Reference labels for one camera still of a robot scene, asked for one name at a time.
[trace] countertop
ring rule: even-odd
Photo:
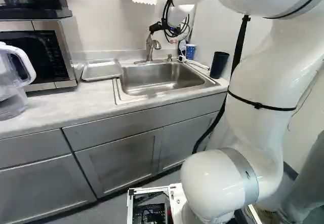
[[[192,67],[208,73],[194,65]],[[15,118],[0,121],[0,139],[133,113],[227,90],[227,80],[220,78],[215,81],[220,86],[120,105],[115,103],[112,80],[80,82],[74,90],[31,93],[28,95],[28,109],[25,112]]]

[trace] kitchen sink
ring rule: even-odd
[[[122,90],[131,96],[198,86],[205,81],[181,63],[145,64],[123,67]]]
[[[180,62],[121,63],[113,80],[116,104],[219,86],[208,76]]]

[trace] black tumbler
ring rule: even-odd
[[[215,52],[212,63],[210,77],[213,79],[219,79],[229,58],[228,53]]]

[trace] microwave door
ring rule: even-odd
[[[55,33],[51,34],[49,31],[42,33],[42,35],[37,33],[39,31],[1,32],[0,41],[18,47],[27,54],[36,71],[36,79],[33,84],[69,80]],[[19,63],[17,59],[12,55],[15,64]]]

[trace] white wall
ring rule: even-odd
[[[223,7],[217,0],[203,0],[196,10],[192,43],[197,44],[196,60],[211,65],[215,51],[234,52],[242,15]],[[254,50],[271,29],[271,21],[252,17],[248,24],[242,57]],[[224,73],[228,78],[229,67]],[[303,107],[292,118],[283,139],[284,160],[297,172],[301,170],[311,146],[324,130],[324,72],[318,78]],[[218,148],[225,137],[227,126],[222,118],[208,148]]]
[[[218,0],[203,0],[196,10],[191,42],[197,44],[195,60],[211,65],[214,52],[222,51],[233,55],[242,14],[224,7]],[[252,17],[248,23],[242,56],[248,55],[269,34],[272,21]],[[229,77],[228,69],[223,77]]]
[[[77,19],[86,51],[137,50],[145,48],[148,28],[160,18],[155,6],[132,0],[67,0]],[[172,47],[159,32],[163,48]]]

